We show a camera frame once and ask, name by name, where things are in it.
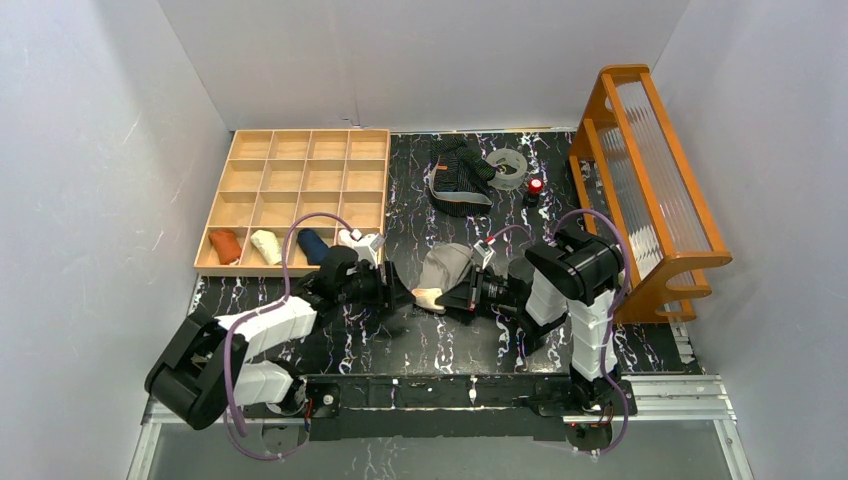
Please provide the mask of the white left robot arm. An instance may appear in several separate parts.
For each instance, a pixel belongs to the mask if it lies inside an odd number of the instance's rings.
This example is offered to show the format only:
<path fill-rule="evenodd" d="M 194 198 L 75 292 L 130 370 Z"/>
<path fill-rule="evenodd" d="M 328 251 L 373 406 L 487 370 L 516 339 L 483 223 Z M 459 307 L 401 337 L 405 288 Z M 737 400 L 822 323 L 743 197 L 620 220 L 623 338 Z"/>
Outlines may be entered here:
<path fill-rule="evenodd" d="M 151 367 L 144 389 L 195 430 L 223 415 L 242 430 L 238 416 L 244 407 L 284 403 L 299 380 L 293 368 L 258 356 L 324 328 L 343 305 L 383 313 L 414 301 L 392 262 L 374 263 L 353 248 L 333 246 L 319 269 L 280 300 L 237 316 L 200 310 L 188 315 Z"/>

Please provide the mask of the grey beige underwear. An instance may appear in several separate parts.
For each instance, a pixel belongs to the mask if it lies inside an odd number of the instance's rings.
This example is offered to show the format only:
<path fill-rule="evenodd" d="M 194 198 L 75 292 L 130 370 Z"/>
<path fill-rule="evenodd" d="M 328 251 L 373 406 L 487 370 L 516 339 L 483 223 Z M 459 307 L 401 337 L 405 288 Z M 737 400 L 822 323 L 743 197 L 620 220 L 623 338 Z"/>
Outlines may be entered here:
<path fill-rule="evenodd" d="M 436 300 L 456 287 L 471 266 L 471 249 L 458 243 L 434 244 L 426 254 L 417 286 L 412 290 L 415 304 L 424 310 L 444 314 Z"/>

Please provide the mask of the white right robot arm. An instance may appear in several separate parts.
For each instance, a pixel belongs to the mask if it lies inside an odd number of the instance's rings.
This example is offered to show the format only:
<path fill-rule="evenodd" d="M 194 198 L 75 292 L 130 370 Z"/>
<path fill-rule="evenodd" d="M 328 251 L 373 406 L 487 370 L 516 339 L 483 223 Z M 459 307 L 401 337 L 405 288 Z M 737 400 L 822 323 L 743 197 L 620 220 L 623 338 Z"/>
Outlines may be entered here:
<path fill-rule="evenodd" d="M 565 323 L 573 350 L 564 377 L 542 381 L 516 399 L 541 416 L 600 413 L 608 424 L 635 408 L 621 384 L 612 324 L 625 258 L 618 245 L 581 229 L 564 228 L 512 259 L 504 275 L 489 265 L 489 242 L 472 249 L 470 272 L 435 300 L 443 309 L 493 310 L 511 316 L 531 340 Z"/>

